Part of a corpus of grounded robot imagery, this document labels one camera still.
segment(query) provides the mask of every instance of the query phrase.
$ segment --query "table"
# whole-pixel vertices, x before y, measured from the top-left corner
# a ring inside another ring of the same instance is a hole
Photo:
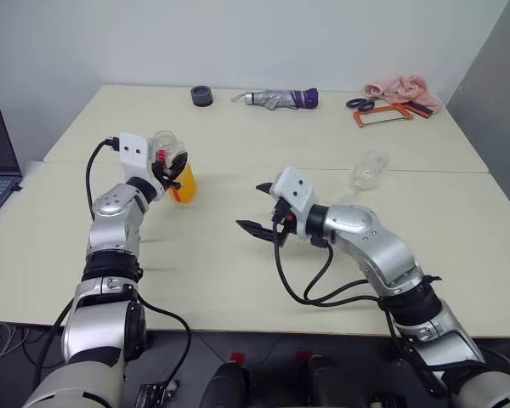
[[[195,166],[351,169],[368,150],[380,150],[394,170],[487,172],[446,109],[430,120],[361,129],[345,107],[358,93],[321,92],[318,109],[274,111],[230,101],[240,93],[214,89],[213,104],[199,108],[188,88],[104,86],[44,160],[85,163],[100,140],[121,131],[150,137],[169,129]],[[97,162],[117,160],[103,151]]]
[[[81,163],[37,169],[0,218],[0,320],[50,324],[82,275],[90,226]],[[272,246],[241,230],[238,218],[269,225],[273,201],[254,189],[274,169],[194,166],[199,194],[189,205],[151,204],[142,225],[140,292],[196,330],[387,334],[371,303],[329,310],[294,303],[281,286]],[[349,171],[304,170],[320,203],[336,202]],[[93,194],[122,181],[116,164],[93,167]],[[474,336],[510,336],[510,203],[487,173],[389,171],[358,203],[401,236],[434,288]],[[297,292],[326,253],[297,237],[282,251]],[[315,295],[359,279],[337,253]],[[370,293],[369,287],[353,293]],[[148,311],[151,329],[179,328]]]

